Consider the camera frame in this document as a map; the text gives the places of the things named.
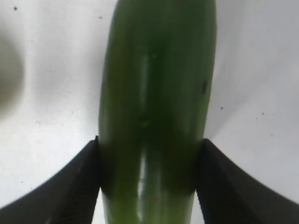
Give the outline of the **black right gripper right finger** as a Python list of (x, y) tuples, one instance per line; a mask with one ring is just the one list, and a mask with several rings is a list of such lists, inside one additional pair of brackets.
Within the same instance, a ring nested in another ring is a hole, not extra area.
[(196, 192), (206, 224), (297, 224), (298, 203), (275, 192), (203, 139)]

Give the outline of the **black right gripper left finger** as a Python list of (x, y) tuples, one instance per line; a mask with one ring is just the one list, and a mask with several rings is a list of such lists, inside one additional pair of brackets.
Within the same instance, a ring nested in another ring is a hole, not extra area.
[(98, 140), (35, 190), (0, 209), (2, 224), (90, 224), (101, 184)]

